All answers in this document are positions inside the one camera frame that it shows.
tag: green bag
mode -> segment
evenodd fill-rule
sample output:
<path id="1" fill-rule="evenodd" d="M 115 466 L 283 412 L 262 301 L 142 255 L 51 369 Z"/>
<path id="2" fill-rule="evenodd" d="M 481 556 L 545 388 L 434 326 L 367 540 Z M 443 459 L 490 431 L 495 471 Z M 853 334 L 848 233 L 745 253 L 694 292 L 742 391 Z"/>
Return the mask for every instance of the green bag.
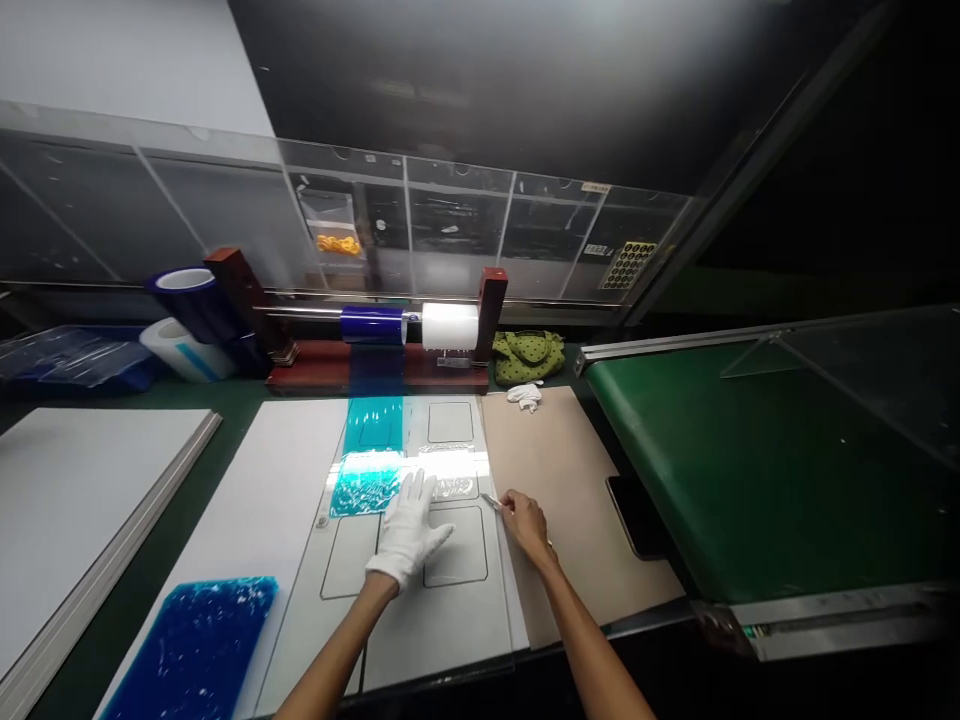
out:
<path id="1" fill-rule="evenodd" d="M 504 387 L 542 380 L 563 369 L 563 338 L 545 330 L 498 332 L 493 351 L 497 385 Z"/>

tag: label sticker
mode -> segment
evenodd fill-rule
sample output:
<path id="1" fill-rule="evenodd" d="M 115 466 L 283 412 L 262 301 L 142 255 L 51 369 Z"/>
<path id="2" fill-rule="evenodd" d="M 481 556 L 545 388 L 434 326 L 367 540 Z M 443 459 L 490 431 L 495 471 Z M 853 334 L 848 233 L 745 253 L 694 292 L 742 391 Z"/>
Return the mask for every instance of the label sticker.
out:
<path id="1" fill-rule="evenodd" d="M 587 245 L 583 249 L 584 255 L 596 255 L 597 257 L 610 257 L 613 255 L 613 248 L 606 245 Z"/>
<path id="2" fill-rule="evenodd" d="M 437 358 L 437 367 L 469 368 L 470 358 Z"/>
<path id="3" fill-rule="evenodd" d="M 583 192 L 610 192 L 610 186 L 604 185 L 603 183 L 585 182 L 580 186 L 580 189 L 583 190 Z"/>

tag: white wall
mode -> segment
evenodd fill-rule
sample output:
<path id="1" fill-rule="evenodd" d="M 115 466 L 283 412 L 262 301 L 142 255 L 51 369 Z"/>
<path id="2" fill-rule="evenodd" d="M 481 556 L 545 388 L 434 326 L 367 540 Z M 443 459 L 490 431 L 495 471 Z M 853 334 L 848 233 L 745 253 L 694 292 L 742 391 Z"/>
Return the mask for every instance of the white wall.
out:
<path id="1" fill-rule="evenodd" d="M 0 100 L 273 136 L 226 0 L 0 0 Z"/>

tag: gloved hand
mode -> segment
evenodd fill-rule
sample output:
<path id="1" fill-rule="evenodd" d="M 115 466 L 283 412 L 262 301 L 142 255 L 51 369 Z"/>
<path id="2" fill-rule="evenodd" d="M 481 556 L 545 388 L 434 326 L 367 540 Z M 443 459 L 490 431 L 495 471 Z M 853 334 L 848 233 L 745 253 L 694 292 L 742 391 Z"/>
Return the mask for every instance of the gloved hand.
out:
<path id="1" fill-rule="evenodd" d="M 436 487 L 436 476 L 424 480 L 422 468 L 417 470 L 416 478 L 413 473 L 407 474 L 400 492 L 387 506 L 380 549 L 367 563 L 367 572 L 386 573 L 397 581 L 400 592 L 456 529 L 453 523 L 433 529 L 427 524 L 430 500 Z"/>

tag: human arm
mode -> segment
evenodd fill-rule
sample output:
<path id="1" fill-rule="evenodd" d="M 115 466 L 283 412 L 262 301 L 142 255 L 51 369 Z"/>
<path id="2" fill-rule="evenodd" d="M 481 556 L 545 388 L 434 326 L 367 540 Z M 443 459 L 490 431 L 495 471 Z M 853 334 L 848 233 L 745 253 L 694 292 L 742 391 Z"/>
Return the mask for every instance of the human arm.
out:
<path id="1" fill-rule="evenodd" d="M 589 720 L 656 716 L 596 621 L 570 585 L 547 542 L 547 520 L 536 500 L 508 490 L 500 502 L 503 524 L 536 567 Z"/>
<path id="2" fill-rule="evenodd" d="M 360 651 L 398 590 L 397 581 L 389 575 L 367 574 L 347 616 L 283 701 L 274 720 L 325 720 L 334 716 Z"/>
<path id="3" fill-rule="evenodd" d="M 430 498 L 437 479 L 407 475 L 384 517 L 380 548 L 367 563 L 367 577 L 346 617 L 300 678 L 274 720 L 328 720 L 337 711 L 343 691 L 370 633 L 390 601 L 407 587 L 454 526 L 431 529 Z"/>

